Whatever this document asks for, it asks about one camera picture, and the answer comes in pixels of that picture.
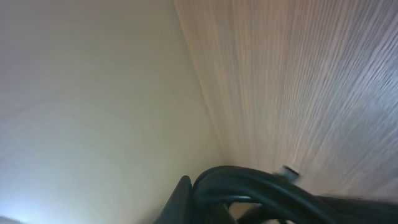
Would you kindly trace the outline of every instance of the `white wall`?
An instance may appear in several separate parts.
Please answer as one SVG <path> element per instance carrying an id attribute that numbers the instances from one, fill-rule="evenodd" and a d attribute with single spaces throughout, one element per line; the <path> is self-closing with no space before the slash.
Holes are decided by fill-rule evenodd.
<path id="1" fill-rule="evenodd" d="M 0 1 L 0 215 L 150 223 L 222 163 L 171 1 Z"/>

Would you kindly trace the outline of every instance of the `black cord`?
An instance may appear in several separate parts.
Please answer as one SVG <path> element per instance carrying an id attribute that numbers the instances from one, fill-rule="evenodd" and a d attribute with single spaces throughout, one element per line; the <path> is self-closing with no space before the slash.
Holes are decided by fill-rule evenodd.
<path id="1" fill-rule="evenodd" d="M 208 169 L 194 183 L 193 195 L 198 208 L 218 203 L 252 202 L 272 210 L 269 214 L 273 215 L 262 216 L 263 219 L 338 223 L 335 211 L 311 194 L 277 176 L 254 169 L 235 166 Z"/>

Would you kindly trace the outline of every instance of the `wood grain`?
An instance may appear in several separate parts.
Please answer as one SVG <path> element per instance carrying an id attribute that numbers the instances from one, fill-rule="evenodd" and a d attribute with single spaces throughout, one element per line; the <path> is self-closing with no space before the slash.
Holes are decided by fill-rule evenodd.
<path id="1" fill-rule="evenodd" d="M 230 163 L 398 196 L 398 1 L 175 5 Z"/>

